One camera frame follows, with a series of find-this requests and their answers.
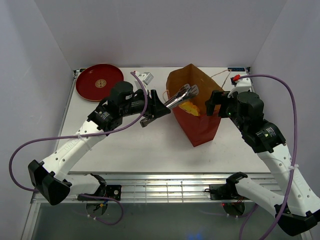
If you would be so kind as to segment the stainless steel tongs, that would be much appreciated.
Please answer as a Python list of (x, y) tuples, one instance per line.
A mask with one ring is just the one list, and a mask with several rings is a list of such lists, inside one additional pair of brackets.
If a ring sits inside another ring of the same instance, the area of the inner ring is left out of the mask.
[[(183, 85), (178, 92), (172, 96), (170, 99), (168, 99), (165, 103), (163, 103), (166, 107), (168, 107), (170, 110), (177, 107), (181, 103), (185, 102), (186, 100), (190, 100), (194, 97), (196, 97), (199, 94), (199, 88), (196, 84), (190, 86), (188, 83)], [(147, 125), (149, 125), (151, 122), (156, 120), (154, 118), (144, 118), (140, 121), (140, 125), (145, 128)]]

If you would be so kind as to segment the white round bread roll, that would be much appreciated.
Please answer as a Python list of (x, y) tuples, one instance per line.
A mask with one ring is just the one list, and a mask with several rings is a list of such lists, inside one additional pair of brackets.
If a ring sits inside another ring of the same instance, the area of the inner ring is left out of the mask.
[(199, 117), (201, 115), (200, 109), (195, 104), (193, 104), (190, 100), (186, 100), (183, 103), (181, 103), (179, 105), (179, 108), (184, 110), (186, 113), (196, 117)]

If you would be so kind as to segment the red and brown paper bag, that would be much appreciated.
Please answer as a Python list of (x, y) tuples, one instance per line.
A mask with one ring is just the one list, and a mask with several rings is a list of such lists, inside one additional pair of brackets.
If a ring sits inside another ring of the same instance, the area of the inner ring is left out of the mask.
[(223, 89), (198, 67), (189, 64), (169, 73), (165, 85), (167, 97), (173, 97), (185, 84), (197, 85), (198, 95), (175, 107), (173, 114), (192, 146), (197, 147), (212, 141), (218, 131), (220, 107), (216, 106), (213, 114), (208, 116), (205, 102), (213, 91), (222, 92)]

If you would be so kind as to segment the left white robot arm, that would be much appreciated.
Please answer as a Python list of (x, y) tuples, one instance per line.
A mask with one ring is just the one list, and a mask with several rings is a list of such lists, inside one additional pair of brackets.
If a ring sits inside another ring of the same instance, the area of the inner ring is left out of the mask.
[(95, 144), (107, 137), (109, 131), (118, 128), (124, 117), (142, 114), (146, 119), (156, 119), (170, 112), (156, 90), (144, 96), (142, 89), (133, 91), (131, 83), (117, 82), (109, 96), (101, 100), (88, 115), (75, 138), (69, 139), (41, 162), (33, 160), (28, 165), (32, 185), (52, 206), (61, 203), (69, 195), (87, 194), (95, 200), (102, 199), (106, 195), (106, 181), (92, 173), (69, 176), (72, 167)]

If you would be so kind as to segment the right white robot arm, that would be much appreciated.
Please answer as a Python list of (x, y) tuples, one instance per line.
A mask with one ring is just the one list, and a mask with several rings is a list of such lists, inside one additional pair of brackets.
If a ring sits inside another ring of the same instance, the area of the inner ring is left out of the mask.
[(287, 190), (290, 174), (293, 175), (291, 188), (283, 212), (284, 196), (276, 194), (255, 183), (242, 172), (226, 179), (223, 186), (226, 194), (237, 199), (250, 199), (268, 211), (273, 217), (279, 216), (279, 227), (289, 236), (304, 233), (320, 221), (320, 198), (312, 191), (301, 172), (292, 166), (286, 140), (279, 128), (264, 119), (264, 102), (259, 95), (251, 92), (230, 93), (214, 90), (205, 102), (207, 115), (212, 115), (219, 105), (218, 115), (229, 118), (239, 129), (244, 141), (268, 167), (281, 191)]

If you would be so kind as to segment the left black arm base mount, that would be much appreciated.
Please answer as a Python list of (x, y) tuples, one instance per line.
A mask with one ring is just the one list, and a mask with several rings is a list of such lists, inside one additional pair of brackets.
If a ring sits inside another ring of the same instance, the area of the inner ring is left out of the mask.
[(121, 185), (101, 185), (95, 193), (82, 193), (77, 197), (78, 201), (93, 201), (103, 200), (103, 198), (111, 198), (117, 201), (121, 200), (122, 186)]

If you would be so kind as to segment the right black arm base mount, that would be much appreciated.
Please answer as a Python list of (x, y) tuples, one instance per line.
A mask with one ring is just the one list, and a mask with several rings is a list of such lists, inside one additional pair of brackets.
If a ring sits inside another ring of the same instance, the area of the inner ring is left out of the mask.
[(248, 198), (234, 193), (227, 184), (210, 184), (209, 187), (204, 189), (204, 193), (209, 194), (211, 200), (235, 200), (243, 201)]

